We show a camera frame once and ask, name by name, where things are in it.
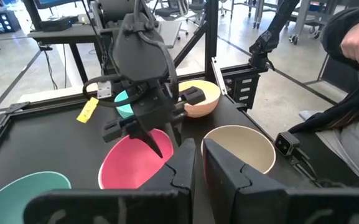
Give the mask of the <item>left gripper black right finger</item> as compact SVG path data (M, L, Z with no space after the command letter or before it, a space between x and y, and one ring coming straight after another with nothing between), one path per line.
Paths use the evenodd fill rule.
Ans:
M216 224L359 224L359 188L287 188L212 139L203 164Z

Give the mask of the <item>person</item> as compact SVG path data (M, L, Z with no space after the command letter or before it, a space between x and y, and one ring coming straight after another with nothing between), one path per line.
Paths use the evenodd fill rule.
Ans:
M349 7L336 13L324 27L321 43L331 58L358 72L359 82L359 63L346 58L340 46L347 32L358 23L359 7ZM341 102L313 114L289 132L315 133L359 177L359 86Z

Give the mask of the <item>peach orange bowl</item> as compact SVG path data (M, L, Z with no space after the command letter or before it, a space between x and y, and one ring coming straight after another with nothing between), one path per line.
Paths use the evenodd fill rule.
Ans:
M205 100L196 105L185 104L185 110L187 116L190 118L200 118L210 114L219 102L221 95L220 88L212 83L205 80L189 80L186 82L179 83L179 90L183 91L191 86L195 86L204 92Z

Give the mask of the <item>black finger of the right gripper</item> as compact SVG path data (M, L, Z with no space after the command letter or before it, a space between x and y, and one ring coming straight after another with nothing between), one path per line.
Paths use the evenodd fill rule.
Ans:
M182 122L166 123L166 133L170 137L174 147L182 145Z
M147 144L160 158L163 158L161 150L154 138L139 123L130 124L128 127L128 134L131 139L139 139Z

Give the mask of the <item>black desk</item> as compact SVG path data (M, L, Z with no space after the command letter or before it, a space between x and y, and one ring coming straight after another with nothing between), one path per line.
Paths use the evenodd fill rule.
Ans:
M174 47L181 25L181 21L160 21L157 31L168 49ZM88 81L77 44L97 43L95 33L90 25L74 24L68 29L56 32L32 31L27 36L34 39L39 45L68 44L76 65L74 72L68 73L70 83L72 86L82 86Z

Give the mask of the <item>grey office chair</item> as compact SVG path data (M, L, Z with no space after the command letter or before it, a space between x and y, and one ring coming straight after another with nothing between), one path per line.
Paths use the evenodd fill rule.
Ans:
M196 25L205 22L207 0L157 0L152 12L166 21L174 21L181 17L188 22L194 18Z

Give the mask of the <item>silver metal bracket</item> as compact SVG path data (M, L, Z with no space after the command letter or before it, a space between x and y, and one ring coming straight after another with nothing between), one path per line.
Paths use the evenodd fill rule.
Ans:
M104 82L98 82L98 90L97 90L97 98L103 99L103 98L109 98L112 95L111 91L111 82L110 81L104 81Z

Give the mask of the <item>dark green bowl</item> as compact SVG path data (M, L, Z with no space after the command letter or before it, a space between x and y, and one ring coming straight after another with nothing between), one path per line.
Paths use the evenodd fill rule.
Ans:
M42 171L25 175L0 189L0 224L24 224L26 205L36 196L55 189L72 188L59 172Z

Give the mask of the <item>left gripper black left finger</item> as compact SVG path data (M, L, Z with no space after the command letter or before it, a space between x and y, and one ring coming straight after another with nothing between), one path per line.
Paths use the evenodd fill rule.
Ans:
M188 138L136 190L51 190L32 199L24 224L192 224L197 146Z

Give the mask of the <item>yellow paper tag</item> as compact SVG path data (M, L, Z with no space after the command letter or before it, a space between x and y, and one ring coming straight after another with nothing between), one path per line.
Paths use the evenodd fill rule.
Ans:
M81 123L87 123L87 121L91 118L94 110L98 106L99 99L91 97L84 105L80 114L77 116L77 121Z

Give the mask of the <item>black box device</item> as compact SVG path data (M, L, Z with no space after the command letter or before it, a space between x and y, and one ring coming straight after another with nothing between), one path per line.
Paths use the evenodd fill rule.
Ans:
M40 27L43 32L56 32L69 29L78 21L78 16L55 17L46 21L41 21Z

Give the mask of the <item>turquoise bowl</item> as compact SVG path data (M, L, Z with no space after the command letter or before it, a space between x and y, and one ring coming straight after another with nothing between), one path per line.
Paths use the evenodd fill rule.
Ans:
M126 91L120 92L114 99L115 102L123 101L128 98ZM127 118L133 115L132 107L130 104L119 106L116 108L117 112L122 118Z

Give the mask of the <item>black aluminium table frame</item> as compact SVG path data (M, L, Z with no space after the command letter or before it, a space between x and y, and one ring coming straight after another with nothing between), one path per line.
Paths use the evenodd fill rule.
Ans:
M268 27L270 33L272 35L276 35L276 37L271 37L269 40L274 42L274 46L272 47L263 47L265 50L261 50L260 53L257 53L256 56L252 55L251 58L260 57L259 62L263 64L257 64L254 67L253 65L242 64L242 65L235 65L231 67L224 67L218 68L216 66L216 60L213 58L217 56L217 39L218 39L218 0L208 0L207 1L207 11L205 12L206 22L203 25L200 25L199 30L195 34L194 43L189 42L190 50L194 46L194 44L201 38L202 35L206 34L205 37L205 71L199 73L193 73L188 75L183 75L179 77L181 81L188 81L188 80L199 80L204 79L208 81L212 81L215 84L218 84L219 87L226 87L223 81L218 81L218 78L215 78L214 75L218 75L219 78L223 78L224 80L230 78L251 78L251 76L259 76L261 73L266 72L269 68L267 66L268 63L268 53L270 53L273 49L275 49L279 43L279 33L282 28L286 25L287 21L289 20L292 12L295 10L296 6L300 0L281 0L280 5L276 11L276 15L272 20L271 24ZM5 119L9 121L11 116L13 115L20 115L22 111L25 112L40 112L42 106L47 106L46 103L58 103L61 101L63 103L65 100L73 100L75 97L79 97L77 95L73 96L64 96L63 98L56 98L54 100L44 100L34 105L25 105L20 106L19 111L5 111L5 113L0 114L0 127L4 128ZM247 113L246 109L241 109L241 106L236 107L236 114L233 113L233 116L227 116L227 118L235 118L234 115L240 115L240 121L235 121L235 124L241 124L243 126L247 126L251 129L259 131L263 134L264 137L268 137L269 140L272 140L271 137L267 134L267 132L262 129L259 124L253 120ZM321 187L322 185L319 184L320 180L316 176L315 172L312 170L312 166L306 160L307 156L301 156L301 161L306 162L306 165L302 165L298 159L294 156L290 157L290 159L285 159L284 156L279 156L276 165L273 167L273 171L270 171L268 174L273 174L273 177L281 178L280 180L283 181L290 181L285 182L289 185L297 185L297 186L316 186Z

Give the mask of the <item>magenta bowl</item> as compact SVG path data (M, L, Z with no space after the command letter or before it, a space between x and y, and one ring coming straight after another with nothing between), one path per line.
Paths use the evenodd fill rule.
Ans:
M101 189L137 189L163 167L174 155L172 141L159 129L153 129L151 136L162 157L141 140L125 136L112 147L99 169Z

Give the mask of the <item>taupe bowl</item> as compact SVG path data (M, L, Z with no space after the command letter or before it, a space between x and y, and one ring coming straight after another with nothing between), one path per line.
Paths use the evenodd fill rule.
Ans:
M202 140L214 140L241 161L267 174L276 162L271 141L260 132L246 126L225 125L209 131Z

